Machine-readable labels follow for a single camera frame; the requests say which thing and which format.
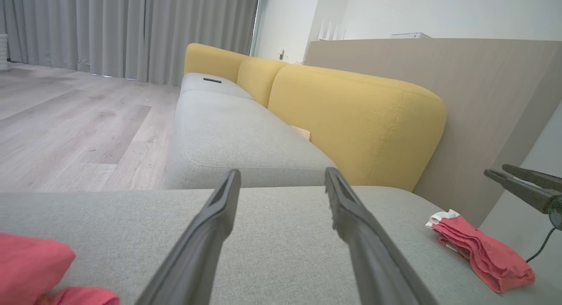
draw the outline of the wooden floor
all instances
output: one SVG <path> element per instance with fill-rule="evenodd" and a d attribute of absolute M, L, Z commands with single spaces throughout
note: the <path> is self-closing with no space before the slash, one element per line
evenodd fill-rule
<path fill-rule="evenodd" d="M 0 72 L 0 192 L 163 187 L 179 87 L 35 65 Z"/>

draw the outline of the curtain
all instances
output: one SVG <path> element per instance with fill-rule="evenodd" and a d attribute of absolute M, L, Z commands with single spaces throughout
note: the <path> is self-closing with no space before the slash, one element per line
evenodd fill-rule
<path fill-rule="evenodd" d="M 257 0 L 2 0 L 12 61 L 179 85 L 185 47 L 249 53 Z"/>

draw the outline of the white ribbed container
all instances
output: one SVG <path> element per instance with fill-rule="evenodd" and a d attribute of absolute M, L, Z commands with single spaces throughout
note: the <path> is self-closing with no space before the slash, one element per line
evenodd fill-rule
<path fill-rule="evenodd" d="M 8 35 L 0 34 L 0 72 L 8 70 Z"/>

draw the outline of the black cable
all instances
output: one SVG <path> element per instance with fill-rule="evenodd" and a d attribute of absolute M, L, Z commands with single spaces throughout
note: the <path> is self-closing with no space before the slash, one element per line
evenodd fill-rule
<path fill-rule="evenodd" d="M 546 242 L 548 241 L 548 239 L 550 238 L 550 235 L 552 235 L 552 232 L 554 232 L 556 230 L 556 227 L 554 227 L 553 229 L 550 229 L 550 231 L 548 232 L 548 235 L 546 236 L 546 239 L 544 240 L 544 243 L 542 243 L 542 246 L 540 246 L 540 249 L 538 249 L 537 253 L 534 254 L 532 257 L 530 257 L 529 259 L 527 259 L 526 263 L 529 263 L 529 261 L 531 261 L 532 259 L 534 259 L 534 257 L 537 257 L 538 254 L 542 251 L 542 249 L 544 248 L 544 246 L 546 245 Z"/>

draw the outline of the red cloth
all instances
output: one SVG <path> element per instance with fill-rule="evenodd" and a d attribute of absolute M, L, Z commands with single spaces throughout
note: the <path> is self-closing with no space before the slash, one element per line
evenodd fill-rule
<path fill-rule="evenodd" d="M 534 271 L 508 245 L 472 227 L 462 216 L 443 218 L 432 227 L 439 242 L 452 245 L 469 259 L 470 266 L 496 293 L 534 283 Z"/>
<path fill-rule="evenodd" d="M 119 297 L 98 287 L 55 287 L 74 261 L 74 252 L 54 240 L 0 233 L 0 305 L 118 305 Z"/>

